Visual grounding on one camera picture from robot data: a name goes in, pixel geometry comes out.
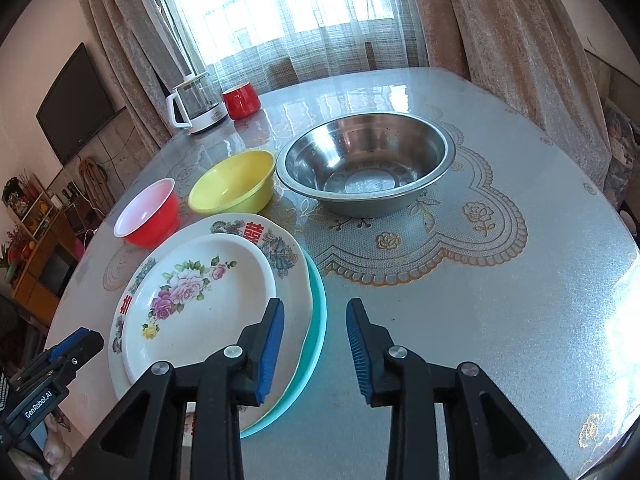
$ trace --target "red mug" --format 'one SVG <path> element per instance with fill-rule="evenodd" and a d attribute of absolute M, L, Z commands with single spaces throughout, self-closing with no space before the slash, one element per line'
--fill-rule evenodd
<path fill-rule="evenodd" d="M 254 86 L 247 82 L 222 92 L 229 117 L 237 121 L 252 116 L 260 109 L 260 99 Z"/>

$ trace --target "flat screen tv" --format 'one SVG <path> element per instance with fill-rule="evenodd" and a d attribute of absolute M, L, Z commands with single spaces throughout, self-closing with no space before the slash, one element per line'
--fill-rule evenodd
<path fill-rule="evenodd" d="M 80 43 L 36 114 L 60 163 L 68 163 L 114 115 L 84 43 Z"/>

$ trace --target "teal plate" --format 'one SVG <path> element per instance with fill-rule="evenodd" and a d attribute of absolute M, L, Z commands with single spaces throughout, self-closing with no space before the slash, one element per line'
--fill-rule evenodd
<path fill-rule="evenodd" d="M 316 268 L 316 264 L 305 250 L 302 250 L 302 252 L 305 255 L 306 266 L 309 270 L 309 285 L 311 286 L 313 310 L 311 311 L 311 322 L 309 323 L 305 341 L 302 345 L 300 362 L 298 363 L 298 368 L 296 368 L 296 373 L 293 375 L 289 386 L 287 386 L 280 400 L 271 411 L 258 422 L 242 430 L 240 432 L 240 438 L 263 430 L 286 412 L 302 393 L 302 390 L 305 389 L 306 384 L 309 382 L 318 364 L 322 344 L 324 343 L 324 332 L 326 331 L 326 296 L 324 295 L 324 285 L 322 284 L 322 278 Z"/>

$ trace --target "round table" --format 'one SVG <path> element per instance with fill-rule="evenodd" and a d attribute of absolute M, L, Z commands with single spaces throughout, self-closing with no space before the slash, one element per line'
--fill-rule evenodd
<path fill-rule="evenodd" d="M 390 411 L 358 392 L 344 322 L 362 298 L 426 361 L 486 371 L 577 478 L 638 416 L 639 253 L 620 218 L 553 141 L 500 99 L 449 72 L 381 70 L 306 82 L 260 96 L 253 117 L 174 137 L 102 224 L 60 301 L 51 346 L 79 326 L 105 349 L 62 405 L 88 436 L 116 403 L 107 365 L 124 286 L 147 252 L 112 228 L 124 206 L 172 176 L 181 224 L 191 186 L 242 150 L 277 152 L 294 135 L 346 114 L 408 112 L 456 142 L 449 172 L 387 218 L 342 218 L 276 181 L 262 214 L 289 230 L 323 275 L 324 348 L 309 384 L 270 427 L 242 441 L 247 478 L 382 478 Z"/>

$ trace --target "kettle handle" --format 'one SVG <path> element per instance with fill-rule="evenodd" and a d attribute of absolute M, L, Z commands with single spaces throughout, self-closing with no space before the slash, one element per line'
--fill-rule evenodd
<path fill-rule="evenodd" d="M 175 119 L 174 101 L 177 102 L 178 110 L 180 110 L 180 113 L 182 114 L 182 118 L 186 120 L 185 123 L 179 123 Z M 187 115 L 187 110 L 185 110 L 184 104 L 182 104 L 182 99 L 180 99 L 178 92 L 174 92 L 167 97 L 166 111 L 169 115 L 169 122 L 171 123 L 171 126 L 173 126 L 174 128 L 191 128 L 193 126 L 193 124 L 191 124 L 191 121 L 189 120 L 189 116 Z"/>

